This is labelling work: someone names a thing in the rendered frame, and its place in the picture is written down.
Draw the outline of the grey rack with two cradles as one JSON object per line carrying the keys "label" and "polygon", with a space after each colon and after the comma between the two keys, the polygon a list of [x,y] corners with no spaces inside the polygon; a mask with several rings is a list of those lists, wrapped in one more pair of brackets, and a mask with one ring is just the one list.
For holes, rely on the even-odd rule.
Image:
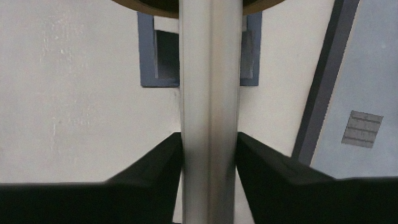
{"label": "grey rack with two cradles", "polygon": [[[259,86],[262,18],[263,11],[247,15],[248,31],[242,31],[241,40],[240,86]],[[140,12],[137,25],[140,86],[180,86],[179,34],[153,30],[153,16]]]}

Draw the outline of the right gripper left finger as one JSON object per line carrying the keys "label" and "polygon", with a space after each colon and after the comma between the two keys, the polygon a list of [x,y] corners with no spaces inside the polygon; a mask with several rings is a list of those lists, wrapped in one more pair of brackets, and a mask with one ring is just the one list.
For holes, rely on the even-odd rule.
{"label": "right gripper left finger", "polygon": [[174,132],[105,181],[0,183],[0,224],[172,224],[181,176]]}

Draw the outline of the grey metal bar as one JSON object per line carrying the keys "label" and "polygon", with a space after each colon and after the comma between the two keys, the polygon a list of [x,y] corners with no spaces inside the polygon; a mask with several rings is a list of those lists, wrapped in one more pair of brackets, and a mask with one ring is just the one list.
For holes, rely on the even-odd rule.
{"label": "grey metal bar", "polygon": [[179,0],[182,224],[233,224],[243,0]]}

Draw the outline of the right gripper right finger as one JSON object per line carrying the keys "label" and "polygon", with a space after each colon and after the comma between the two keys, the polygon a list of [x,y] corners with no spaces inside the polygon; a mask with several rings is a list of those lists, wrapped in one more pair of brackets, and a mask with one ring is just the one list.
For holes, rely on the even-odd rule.
{"label": "right gripper right finger", "polygon": [[237,134],[236,167],[254,224],[368,224],[398,219],[398,176],[336,179]]}

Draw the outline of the tan cardboard tube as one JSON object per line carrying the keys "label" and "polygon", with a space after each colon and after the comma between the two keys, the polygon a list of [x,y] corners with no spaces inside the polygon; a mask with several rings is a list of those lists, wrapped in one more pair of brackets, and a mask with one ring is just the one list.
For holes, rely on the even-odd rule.
{"label": "tan cardboard tube", "polygon": [[[111,0],[128,9],[164,18],[179,19],[179,0]],[[243,0],[243,16],[269,9],[285,0]]]}

